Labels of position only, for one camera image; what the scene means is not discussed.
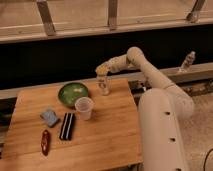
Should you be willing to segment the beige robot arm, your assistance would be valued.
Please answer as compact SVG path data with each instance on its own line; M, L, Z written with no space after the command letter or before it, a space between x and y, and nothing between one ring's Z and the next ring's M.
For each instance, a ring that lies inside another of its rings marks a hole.
M178 120L194 112L194 101L145 57L138 47L99 65L97 77L139 69L151 88L139 100L144 171L189 171Z

